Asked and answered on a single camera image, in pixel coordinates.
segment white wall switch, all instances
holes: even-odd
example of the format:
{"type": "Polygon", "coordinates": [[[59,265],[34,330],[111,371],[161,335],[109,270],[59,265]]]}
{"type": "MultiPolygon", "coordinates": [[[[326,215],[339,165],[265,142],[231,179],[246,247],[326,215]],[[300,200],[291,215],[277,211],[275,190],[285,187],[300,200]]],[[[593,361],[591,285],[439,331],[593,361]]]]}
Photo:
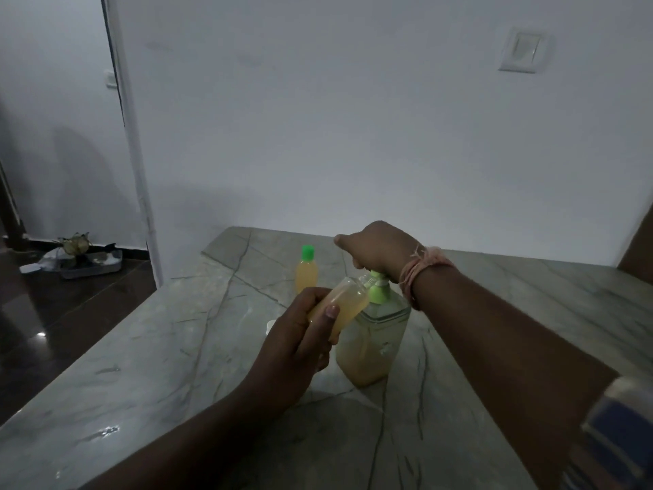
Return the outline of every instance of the white wall switch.
{"type": "Polygon", "coordinates": [[[499,70],[534,74],[541,70],[549,38],[542,31],[513,27],[503,46],[499,70]]]}
{"type": "Polygon", "coordinates": [[[104,71],[104,84],[109,89],[118,89],[118,83],[116,82],[116,74],[114,74],[113,70],[105,70],[104,71]]]}

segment sleeve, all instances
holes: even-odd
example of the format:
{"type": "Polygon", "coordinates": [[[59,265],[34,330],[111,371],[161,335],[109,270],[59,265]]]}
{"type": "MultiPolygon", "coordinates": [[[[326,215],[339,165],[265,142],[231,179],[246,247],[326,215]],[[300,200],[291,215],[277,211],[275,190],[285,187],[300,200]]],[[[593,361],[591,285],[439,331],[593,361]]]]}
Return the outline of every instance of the sleeve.
{"type": "Polygon", "coordinates": [[[616,379],[571,448],[562,490],[653,490],[653,386],[616,379]]]}

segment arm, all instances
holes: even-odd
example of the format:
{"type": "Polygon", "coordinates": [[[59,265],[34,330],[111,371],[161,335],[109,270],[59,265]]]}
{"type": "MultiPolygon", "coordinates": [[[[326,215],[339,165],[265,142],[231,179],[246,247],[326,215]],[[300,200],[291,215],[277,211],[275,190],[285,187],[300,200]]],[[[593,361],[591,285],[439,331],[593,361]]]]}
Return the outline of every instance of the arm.
{"type": "Polygon", "coordinates": [[[221,401],[132,454],[85,489],[173,489],[215,484],[249,441],[304,394],[329,364],[338,308],[308,326],[329,289],[305,289],[275,322],[254,365],[221,401]]]}
{"type": "MultiPolygon", "coordinates": [[[[336,244],[395,281],[419,246],[384,222],[336,244]]],[[[455,268],[425,269],[413,296],[537,486],[557,489],[581,423],[617,373],[455,268]]]]}

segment small plastic bottle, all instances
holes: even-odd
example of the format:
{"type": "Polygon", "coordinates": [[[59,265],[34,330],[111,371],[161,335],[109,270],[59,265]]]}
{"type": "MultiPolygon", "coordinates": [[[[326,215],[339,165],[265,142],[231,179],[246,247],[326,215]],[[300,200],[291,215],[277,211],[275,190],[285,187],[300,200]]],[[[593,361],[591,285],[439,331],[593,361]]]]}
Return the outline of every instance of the small plastic bottle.
{"type": "Polygon", "coordinates": [[[369,290],[370,304],[342,330],[336,361],[356,387],[366,387],[387,376],[401,345],[410,303],[394,292],[381,274],[369,290]]]}
{"type": "Polygon", "coordinates": [[[372,273],[365,273],[355,279],[345,277],[331,292],[320,301],[313,310],[308,313],[308,321],[312,323],[316,316],[320,316],[329,304],[338,304],[340,313],[333,325],[330,340],[333,342],[339,335],[340,330],[345,328],[354,317],[363,311],[370,302],[369,289],[377,281],[378,277],[372,273]]]}
{"type": "Polygon", "coordinates": [[[317,263],[314,260],[315,248],[302,246],[302,260],[295,270],[295,290],[299,294],[306,287],[317,285],[317,263]]]}

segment hand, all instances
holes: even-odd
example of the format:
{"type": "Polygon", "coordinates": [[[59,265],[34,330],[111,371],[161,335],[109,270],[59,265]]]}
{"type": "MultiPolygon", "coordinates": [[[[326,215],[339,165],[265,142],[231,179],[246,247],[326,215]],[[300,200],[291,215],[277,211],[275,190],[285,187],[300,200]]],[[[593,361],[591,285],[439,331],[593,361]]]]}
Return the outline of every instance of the hand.
{"type": "Polygon", "coordinates": [[[386,222],[372,222],[360,232],[337,235],[334,242],[353,257],[356,268],[367,268],[388,275],[393,282],[419,248],[417,239],[386,222]]]}
{"type": "Polygon", "coordinates": [[[329,365],[329,336],[339,308],[331,305],[309,326],[307,314],[331,289],[306,288],[274,323],[235,392],[257,415],[274,419],[297,403],[313,375],[329,365]]]}

